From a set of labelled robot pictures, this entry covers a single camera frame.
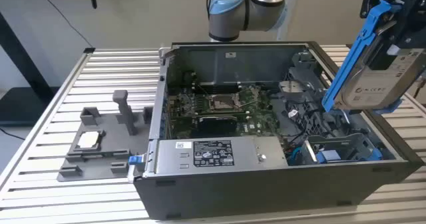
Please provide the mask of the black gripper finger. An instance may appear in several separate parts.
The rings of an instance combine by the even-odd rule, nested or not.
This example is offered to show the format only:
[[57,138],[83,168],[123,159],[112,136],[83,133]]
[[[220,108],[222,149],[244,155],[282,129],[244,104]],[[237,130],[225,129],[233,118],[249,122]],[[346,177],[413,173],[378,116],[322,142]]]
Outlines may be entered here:
[[368,59],[368,67],[372,70],[388,70],[400,52],[394,44],[385,44],[377,47]]

